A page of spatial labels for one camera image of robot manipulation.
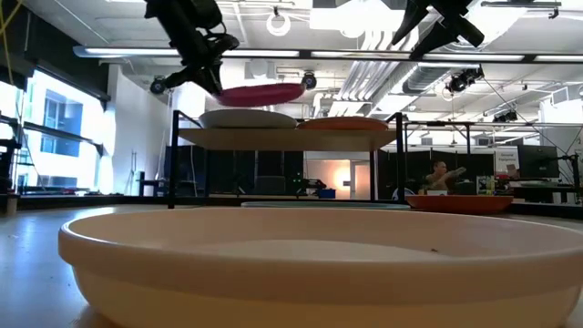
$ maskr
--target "man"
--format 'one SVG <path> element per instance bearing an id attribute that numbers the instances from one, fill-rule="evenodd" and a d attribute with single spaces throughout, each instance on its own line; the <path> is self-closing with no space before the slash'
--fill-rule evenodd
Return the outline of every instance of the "man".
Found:
<path id="1" fill-rule="evenodd" d="M 447 186 L 455 178 L 465 172 L 465 168 L 459 168 L 454 171 L 447 171 L 447 165 L 442 160 L 434 161 L 434 172 L 425 177 L 428 190 L 450 190 Z"/>

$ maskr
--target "shelf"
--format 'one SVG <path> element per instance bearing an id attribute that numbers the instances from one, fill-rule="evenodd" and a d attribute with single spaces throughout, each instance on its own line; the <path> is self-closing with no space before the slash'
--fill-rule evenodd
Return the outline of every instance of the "shelf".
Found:
<path id="1" fill-rule="evenodd" d="M 394 130 L 184 128 L 184 138 L 210 150 L 375 151 L 396 139 Z"/>

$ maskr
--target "table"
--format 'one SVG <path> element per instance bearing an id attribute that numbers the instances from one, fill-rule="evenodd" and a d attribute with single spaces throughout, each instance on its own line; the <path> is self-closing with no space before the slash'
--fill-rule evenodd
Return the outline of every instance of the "table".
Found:
<path id="1" fill-rule="evenodd" d="M 0 219 L 0 327 L 120 328 L 87 306 L 70 267 L 57 254 L 57 231 L 73 219 L 162 209 L 163 206 L 157 205 L 124 205 L 23 212 L 14 218 Z M 508 218 L 557 223 L 538 217 Z M 561 221 L 561 225 L 583 230 L 583 223 L 575 221 L 565 221 L 565 224 Z M 581 327 L 583 299 L 564 328 Z"/>

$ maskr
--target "sign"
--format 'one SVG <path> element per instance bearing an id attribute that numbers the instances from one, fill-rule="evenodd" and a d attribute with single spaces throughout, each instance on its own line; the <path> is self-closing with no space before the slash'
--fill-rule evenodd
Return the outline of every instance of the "sign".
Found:
<path id="1" fill-rule="evenodd" d="M 494 156 L 496 158 L 496 174 L 508 174 L 508 168 L 520 169 L 518 163 L 518 150 L 496 150 Z"/>

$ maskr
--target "white plate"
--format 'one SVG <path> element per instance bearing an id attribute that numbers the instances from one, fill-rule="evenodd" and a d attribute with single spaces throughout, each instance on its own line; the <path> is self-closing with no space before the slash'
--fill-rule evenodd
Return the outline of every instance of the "white plate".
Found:
<path id="1" fill-rule="evenodd" d="M 203 128 L 295 128 L 298 122 L 282 113 L 258 109 L 220 109 L 202 114 Z"/>
<path id="2" fill-rule="evenodd" d="M 59 253 L 127 328 L 557 328 L 583 283 L 578 231 L 414 211 L 105 215 Z"/>

